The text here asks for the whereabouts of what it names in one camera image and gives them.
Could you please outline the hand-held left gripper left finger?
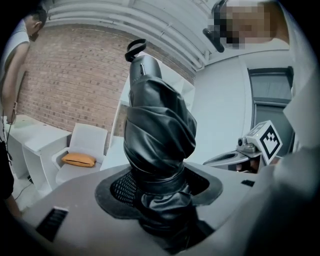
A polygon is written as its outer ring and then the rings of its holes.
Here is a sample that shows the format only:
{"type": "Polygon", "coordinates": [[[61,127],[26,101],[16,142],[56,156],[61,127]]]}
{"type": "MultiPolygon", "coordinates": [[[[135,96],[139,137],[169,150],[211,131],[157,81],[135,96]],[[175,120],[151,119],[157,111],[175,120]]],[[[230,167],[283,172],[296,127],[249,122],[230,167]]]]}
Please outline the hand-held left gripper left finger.
{"type": "Polygon", "coordinates": [[[53,256],[161,256],[161,247],[136,220],[116,219],[96,202],[97,185],[127,169],[117,166],[71,179],[29,208],[23,219],[40,245],[53,256]],[[48,241],[35,229],[53,208],[68,214],[54,241],[48,241]]]}

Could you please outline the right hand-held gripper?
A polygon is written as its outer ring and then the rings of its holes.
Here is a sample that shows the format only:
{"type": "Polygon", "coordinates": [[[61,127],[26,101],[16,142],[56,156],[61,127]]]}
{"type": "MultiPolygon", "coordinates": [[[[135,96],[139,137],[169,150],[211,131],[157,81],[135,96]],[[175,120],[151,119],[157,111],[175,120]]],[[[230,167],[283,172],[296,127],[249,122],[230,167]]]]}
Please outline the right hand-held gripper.
{"type": "Polygon", "coordinates": [[[262,156],[265,165],[275,158],[283,143],[275,126],[270,120],[258,123],[244,137],[238,139],[236,150],[222,153],[217,157],[234,157],[228,159],[212,158],[204,166],[221,167],[237,165],[258,156],[262,156]]]}

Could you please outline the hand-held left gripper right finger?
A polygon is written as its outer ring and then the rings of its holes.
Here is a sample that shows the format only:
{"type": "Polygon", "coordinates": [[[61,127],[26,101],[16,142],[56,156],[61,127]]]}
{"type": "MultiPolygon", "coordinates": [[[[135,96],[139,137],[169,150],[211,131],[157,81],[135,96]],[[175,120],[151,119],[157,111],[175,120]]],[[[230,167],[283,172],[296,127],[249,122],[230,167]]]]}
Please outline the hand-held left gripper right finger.
{"type": "Polygon", "coordinates": [[[185,167],[209,182],[192,199],[198,218],[213,233],[190,247],[187,253],[243,253],[246,250],[249,228],[242,223],[239,210],[246,203],[251,186],[242,181],[255,181],[257,176],[238,173],[201,164],[186,162],[185,167]]]}

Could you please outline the person's right hand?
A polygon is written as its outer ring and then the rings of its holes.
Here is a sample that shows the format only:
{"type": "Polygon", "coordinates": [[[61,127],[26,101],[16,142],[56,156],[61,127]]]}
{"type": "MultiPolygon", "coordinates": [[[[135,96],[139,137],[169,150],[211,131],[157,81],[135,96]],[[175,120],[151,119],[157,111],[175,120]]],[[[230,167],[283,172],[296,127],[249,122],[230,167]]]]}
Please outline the person's right hand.
{"type": "Polygon", "coordinates": [[[236,165],[236,171],[241,173],[254,173],[259,170],[260,161],[257,159],[251,159],[236,165]]]}

